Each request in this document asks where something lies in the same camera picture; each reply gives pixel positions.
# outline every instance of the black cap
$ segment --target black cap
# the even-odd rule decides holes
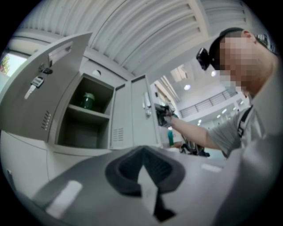
[[[236,31],[243,31],[244,29],[238,27],[231,27],[224,31],[222,31],[217,39],[211,44],[209,49],[209,57],[210,57],[210,64],[216,69],[219,70],[219,59],[216,56],[216,53],[219,50],[220,41],[229,33],[236,32]]]

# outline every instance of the cabinet door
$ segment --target cabinet door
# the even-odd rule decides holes
[[[48,140],[54,112],[79,71],[90,36],[91,33],[84,33],[62,38],[36,52],[22,64],[0,94],[1,130]],[[40,68],[50,68],[53,73],[42,73]],[[36,76],[42,77],[44,83],[26,98]]]
[[[111,113],[110,148],[121,149],[133,146],[131,113],[131,86],[127,82],[115,88]]]
[[[160,146],[157,116],[146,75],[131,81],[134,146]]]

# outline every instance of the door handle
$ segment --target door handle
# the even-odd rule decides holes
[[[151,116],[151,104],[150,104],[150,99],[149,99],[149,93],[145,92],[142,95],[142,107],[145,110],[145,115],[147,117]]]

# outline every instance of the railing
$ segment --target railing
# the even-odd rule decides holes
[[[181,115],[183,118],[196,114],[198,112],[204,111],[212,106],[215,106],[235,95],[237,95],[238,93],[235,91],[231,91],[231,90],[226,90],[224,92],[221,92],[211,98],[208,98],[196,105],[193,105],[191,107],[185,108],[183,110],[180,110]]]

